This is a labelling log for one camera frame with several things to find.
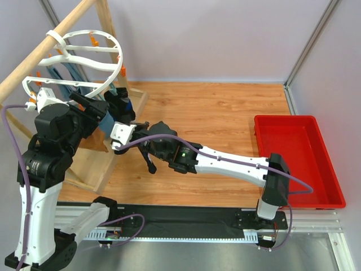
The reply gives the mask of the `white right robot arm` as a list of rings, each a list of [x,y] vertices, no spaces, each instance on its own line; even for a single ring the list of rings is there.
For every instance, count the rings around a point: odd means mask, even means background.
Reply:
[[[151,159],[155,157],[181,174],[209,173],[248,181],[262,188],[256,216],[265,220],[273,220],[278,209],[288,204],[289,168],[280,154],[272,153],[267,158],[228,154],[185,141],[162,121],[137,124],[125,88],[106,91],[103,99],[108,103],[108,112],[100,128],[111,139],[116,155],[136,147],[151,174],[157,171]]]

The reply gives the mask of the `long black patterned sock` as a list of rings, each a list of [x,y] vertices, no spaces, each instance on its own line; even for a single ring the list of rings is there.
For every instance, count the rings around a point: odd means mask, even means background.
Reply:
[[[104,99],[109,104],[109,113],[114,121],[128,124],[135,120],[136,114],[128,96],[127,88],[115,88],[116,94],[108,90],[104,93]]]

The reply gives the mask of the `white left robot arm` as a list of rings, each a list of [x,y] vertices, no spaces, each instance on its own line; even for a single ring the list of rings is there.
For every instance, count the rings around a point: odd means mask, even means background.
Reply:
[[[100,100],[81,102],[79,106],[55,103],[39,111],[34,121],[37,132],[26,152],[17,155],[21,229],[16,250],[5,259],[8,267],[61,270],[93,229],[119,227],[124,220],[117,202],[100,196],[66,226],[54,226],[65,173],[80,142],[96,130],[107,112],[108,103]]]

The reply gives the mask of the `teal clothes peg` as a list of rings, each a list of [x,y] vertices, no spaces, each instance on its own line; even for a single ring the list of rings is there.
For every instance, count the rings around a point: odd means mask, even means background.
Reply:
[[[114,83],[109,84],[108,90],[113,96],[117,96],[117,88],[115,87]]]

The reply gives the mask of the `white round clip hanger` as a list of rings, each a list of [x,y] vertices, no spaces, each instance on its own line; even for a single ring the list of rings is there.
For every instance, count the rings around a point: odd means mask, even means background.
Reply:
[[[34,95],[32,94],[32,91],[29,88],[28,84],[30,82],[42,82],[46,84],[69,85],[75,87],[83,86],[83,87],[91,88],[92,91],[86,94],[86,97],[92,98],[100,94],[103,90],[105,90],[119,74],[123,64],[123,52],[119,42],[109,33],[100,30],[78,30],[60,36],[60,34],[55,32],[54,30],[50,30],[46,33],[46,35],[52,37],[52,39],[56,41],[54,49],[60,50],[61,53],[55,56],[50,56],[48,58],[43,58],[38,63],[39,66],[48,67],[58,63],[70,63],[70,64],[82,65],[99,71],[110,72],[111,75],[109,75],[109,77],[102,84],[94,83],[94,82],[69,81],[69,80],[58,80],[51,78],[27,76],[25,79],[22,80],[22,86],[24,91],[29,97],[33,98]],[[114,44],[114,46],[112,47],[80,46],[80,45],[77,46],[77,45],[67,45],[65,42],[67,38],[73,38],[76,36],[83,36],[83,35],[103,36],[106,40],[111,41]],[[115,63],[97,62],[95,60],[85,58],[82,56],[72,55],[69,53],[69,51],[88,51],[88,52],[115,54],[116,62]]]

